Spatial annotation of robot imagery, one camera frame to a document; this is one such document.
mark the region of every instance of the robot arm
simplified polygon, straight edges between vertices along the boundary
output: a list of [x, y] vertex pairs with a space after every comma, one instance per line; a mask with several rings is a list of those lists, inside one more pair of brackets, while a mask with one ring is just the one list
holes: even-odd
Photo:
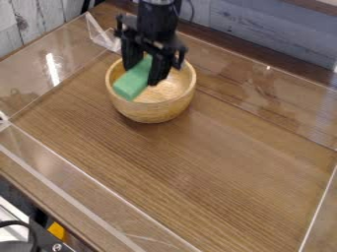
[[118, 15], [117, 36], [122, 39], [125, 68], [153, 56], [147, 84], [167, 78], [171, 67], [181, 69], [187, 47], [175, 35], [182, 0], [139, 0], [138, 17]]

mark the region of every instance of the wooden bowl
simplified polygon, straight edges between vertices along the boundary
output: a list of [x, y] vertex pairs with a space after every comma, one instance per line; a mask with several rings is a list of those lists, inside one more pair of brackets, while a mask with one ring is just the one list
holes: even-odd
[[134, 101], [122, 98], [113, 88], [125, 72], [123, 61], [119, 59], [106, 75], [106, 85], [117, 110], [142, 123], [159, 123], [175, 118], [194, 97], [197, 74], [193, 65], [186, 61], [181, 71], [173, 68], [167, 79], [155, 87], [147, 87]]

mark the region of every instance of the bowl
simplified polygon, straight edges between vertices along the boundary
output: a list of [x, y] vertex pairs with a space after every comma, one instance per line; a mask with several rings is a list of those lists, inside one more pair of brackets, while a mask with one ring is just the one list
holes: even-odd
[[129, 101], [114, 91], [114, 83], [126, 72], [119, 59], [106, 75], [110, 99], [117, 110], [133, 121], [159, 123], [174, 119], [187, 108], [196, 93], [197, 74], [185, 61], [182, 70], [171, 69], [169, 77], [155, 87], [147, 87], [135, 100]]

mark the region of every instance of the wooden table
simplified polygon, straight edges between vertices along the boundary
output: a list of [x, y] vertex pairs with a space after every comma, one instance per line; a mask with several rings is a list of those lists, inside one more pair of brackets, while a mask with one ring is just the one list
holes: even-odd
[[[93, 12], [105, 29], [122, 11], [111, 3]], [[14, 117], [0, 141], [18, 140], [30, 165], [2, 155], [3, 176], [97, 250], [141, 251], [131, 238], [145, 251], [297, 251], [336, 165], [335, 80], [309, 81], [278, 69], [285, 56], [266, 65], [196, 30], [182, 25], [198, 72], [187, 111], [163, 124], [123, 118], [105, 85], [121, 56], [105, 52]], [[307, 251], [336, 250], [327, 235]]]

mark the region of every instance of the sponge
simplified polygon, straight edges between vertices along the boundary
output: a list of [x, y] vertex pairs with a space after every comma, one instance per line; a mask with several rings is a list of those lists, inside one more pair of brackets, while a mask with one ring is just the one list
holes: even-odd
[[146, 56], [139, 63], [121, 76], [114, 83], [114, 90], [127, 100], [134, 100], [147, 87], [151, 56]]

